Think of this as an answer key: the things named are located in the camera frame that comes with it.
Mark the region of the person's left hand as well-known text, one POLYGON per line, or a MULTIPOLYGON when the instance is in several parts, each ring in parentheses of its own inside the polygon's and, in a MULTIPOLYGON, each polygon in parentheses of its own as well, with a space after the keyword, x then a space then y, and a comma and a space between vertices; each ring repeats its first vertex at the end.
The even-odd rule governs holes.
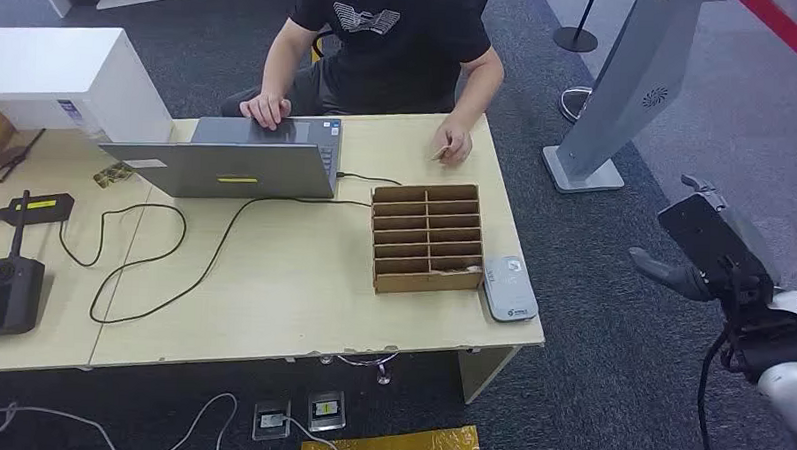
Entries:
POLYGON ((463 163, 472 149, 471 126, 452 115, 447 116, 437 128, 432 146, 432 159, 443 166, 463 163))

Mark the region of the person's right hand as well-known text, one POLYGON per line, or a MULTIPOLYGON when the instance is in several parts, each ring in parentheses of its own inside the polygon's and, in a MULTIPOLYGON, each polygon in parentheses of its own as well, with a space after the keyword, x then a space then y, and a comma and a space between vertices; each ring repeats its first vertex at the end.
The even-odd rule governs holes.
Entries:
POLYGON ((292 103, 280 94, 262 91, 249 100, 239 103, 239 111, 261 127, 275 131, 291 112, 292 103))

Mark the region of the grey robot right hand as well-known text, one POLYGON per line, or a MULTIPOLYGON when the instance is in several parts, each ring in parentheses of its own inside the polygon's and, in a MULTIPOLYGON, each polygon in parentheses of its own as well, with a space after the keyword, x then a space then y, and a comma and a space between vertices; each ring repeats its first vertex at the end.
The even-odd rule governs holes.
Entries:
POLYGON ((691 264, 670 266, 632 247, 629 254, 636 270, 698 302, 770 303, 781 273, 761 231, 712 183, 686 174, 681 182, 694 192, 660 211, 658 220, 691 264))

